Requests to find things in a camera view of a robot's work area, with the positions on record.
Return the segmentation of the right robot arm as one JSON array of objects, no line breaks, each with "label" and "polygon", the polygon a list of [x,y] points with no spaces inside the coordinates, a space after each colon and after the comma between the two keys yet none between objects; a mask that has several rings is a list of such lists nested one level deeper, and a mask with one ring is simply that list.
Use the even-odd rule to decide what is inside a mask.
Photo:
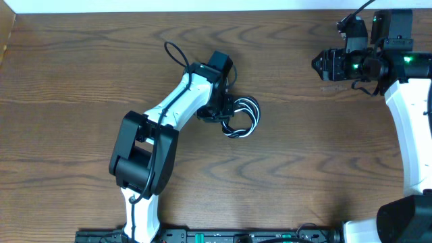
[{"label": "right robot arm", "polygon": [[403,198],[375,217],[347,221],[340,242],[431,241],[431,54],[413,49],[412,10],[374,13],[372,30],[351,13],[337,23],[342,49],[325,49],[311,62],[324,81],[376,81],[393,117],[403,162]]}]

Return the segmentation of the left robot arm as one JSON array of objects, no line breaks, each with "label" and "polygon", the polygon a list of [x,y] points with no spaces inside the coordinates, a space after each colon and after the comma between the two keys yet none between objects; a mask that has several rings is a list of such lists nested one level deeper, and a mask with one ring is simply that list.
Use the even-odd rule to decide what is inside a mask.
[{"label": "left robot arm", "polygon": [[227,93],[230,56],[215,51],[207,63],[187,65],[178,86],[156,107],[122,119],[109,173],[126,201],[126,242],[152,242],[160,227],[159,195],[175,162],[180,130],[193,116],[210,123],[234,115],[234,99]]}]

